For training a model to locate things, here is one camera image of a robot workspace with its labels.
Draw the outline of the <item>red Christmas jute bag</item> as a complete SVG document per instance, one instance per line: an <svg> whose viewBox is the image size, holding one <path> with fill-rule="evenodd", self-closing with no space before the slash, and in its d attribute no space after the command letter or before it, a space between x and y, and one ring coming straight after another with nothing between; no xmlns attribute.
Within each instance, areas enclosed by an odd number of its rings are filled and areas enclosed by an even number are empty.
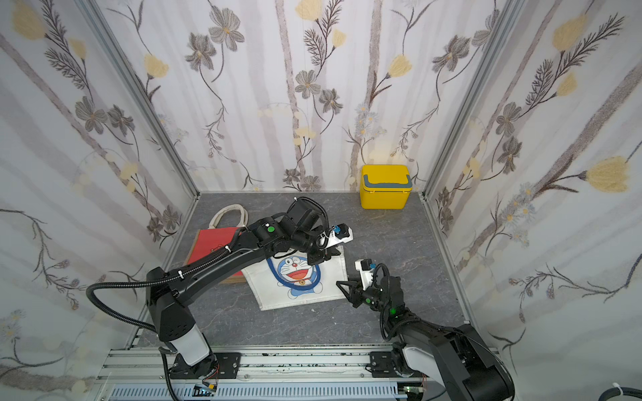
<svg viewBox="0 0 642 401"><path fill-rule="evenodd" d="M229 213L235 212L239 215L239 222L234 227L221 227L220 223L222 218ZM235 232L238 229L245 227L247 224L248 212L243 206L232 204L230 206L223 207L214 215L214 217L212 217L207 229L197 232L195 240L192 243L192 248L184 264L187 265L189 263L196 262L211 253L224 248L232 241Z"/></svg>

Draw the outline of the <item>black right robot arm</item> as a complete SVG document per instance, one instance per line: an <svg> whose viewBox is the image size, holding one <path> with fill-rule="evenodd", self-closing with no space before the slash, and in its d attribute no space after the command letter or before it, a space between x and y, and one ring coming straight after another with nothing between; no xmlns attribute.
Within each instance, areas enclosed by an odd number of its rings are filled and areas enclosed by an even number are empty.
<svg viewBox="0 0 642 401"><path fill-rule="evenodd" d="M469 323L459 327L429 322L406 306L401 279L370 260L360 279L336 286L354 307L379 314L381 337L392 342L393 369L421 373L441 384L452 400L514 400L515 383L503 362Z"/></svg>

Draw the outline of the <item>white Doraemon canvas bag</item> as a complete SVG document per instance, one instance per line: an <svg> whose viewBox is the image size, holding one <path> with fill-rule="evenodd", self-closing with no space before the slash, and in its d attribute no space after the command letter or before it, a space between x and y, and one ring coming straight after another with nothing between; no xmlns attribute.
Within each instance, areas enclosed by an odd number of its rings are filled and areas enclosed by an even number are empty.
<svg viewBox="0 0 642 401"><path fill-rule="evenodd" d="M262 311L330 302L343 297L336 282L347 279L343 248L327 262L310 265L301 252L242 270Z"/></svg>

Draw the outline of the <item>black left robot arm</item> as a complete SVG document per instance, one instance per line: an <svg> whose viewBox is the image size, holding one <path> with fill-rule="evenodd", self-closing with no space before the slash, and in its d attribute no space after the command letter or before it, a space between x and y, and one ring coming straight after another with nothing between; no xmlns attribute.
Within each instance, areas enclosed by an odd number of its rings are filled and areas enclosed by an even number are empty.
<svg viewBox="0 0 642 401"><path fill-rule="evenodd" d="M246 267L288 252L304 253L313 265L327 262L338 245L353 238L348 225L330 225L319 202L301 196L285 212L237 229L229 244L191 264L152 270L145 305L158 339L190 369L204 364L212 350L189 310L200 295Z"/></svg>

